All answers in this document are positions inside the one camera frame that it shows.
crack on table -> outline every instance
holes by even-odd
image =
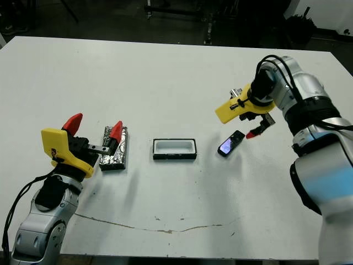
[[[109,224],[109,225],[117,225],[117,226],[121,226],[124,228],[128,228],[128,229],[135,229],[135,230],[142,230],[142,231],[148,231],[148,232],[161,232],[161,233],[166,233],[166,234],[172,234],[172,233],[184,233],[184,232],[188,232],[190,230],[194,230],[194,229],[203,229],[203,228],[209,228],[209,227],[215,227],[215,226],[228,226],[232,223],[234,223],[235,221],[237,221],[238,219],[240,219],[241,217],[237,217],[234,220],[232,220],[231,222],[227,223],[227,224],[213,224],[213,225],[198,225],[198,226],[193,226],[184,230],[153,230],[153,229],[147,229],[147,228],[140,228],[140,227],[134,227],[134,226],[130,226],[130,225],[124,225],[124,224],[119,224],[117,222],[111,222],[111,221],[106,221],[106,220],[101,220],[101,219],[97,219],[94,217],[88,217],[82,214],[77,214],[74,213],[74,215],[77,215],[81,218],[85,218],[88,220],[92,220],[92,221],[97,221],[97,222],[103,222],[105,224]]]

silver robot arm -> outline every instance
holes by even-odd
[[[293,58],[282,57],[282,60],[291,72],[296,91],[286,81],[290,77],[285,65],[275,59],[262,63],[260,67],[262,78],[272,81],[269,82],[272,84],[268,88],[270,93],[255,100],[265,104],[273,100],[282,110],[294,135],[293,149],[299,158],[290,169],[293,184],[304,205],[323,217],[319,263],[352,264],[351,123],[340,116],[324,87],[314,76],[303,72]]]
[[[53,173],[36,192],[30,213],[17,231],[11,265],[56,263],[67,224],[78,206],[82,184]]]

rectangular box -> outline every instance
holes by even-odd
[[[153,159],[195,159],[195,139],[153,139]]]
[[[113,127],[105,127],[103,136],[103,146],[109,140],[109,134]],[[99,167],[102,171],[125,169],[127,153],[127,127],[122,127],[121,141],[112,156],[102,155],[99,162]]]

smartphone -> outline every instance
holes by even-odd
[[[245,135],[241,131],[235,131],[226,141],[218,148],[221,156],[228,156],[244,139]]]

foil-wrapped object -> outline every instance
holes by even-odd
[[[113,127],[104,128],[103,146],[108,143],[109,135]],[[127,150],[127,127],[122,127],[121,141],[112,156],[102,155],[99,167],[104,170],[125,169],[126,166],[126,150]]]

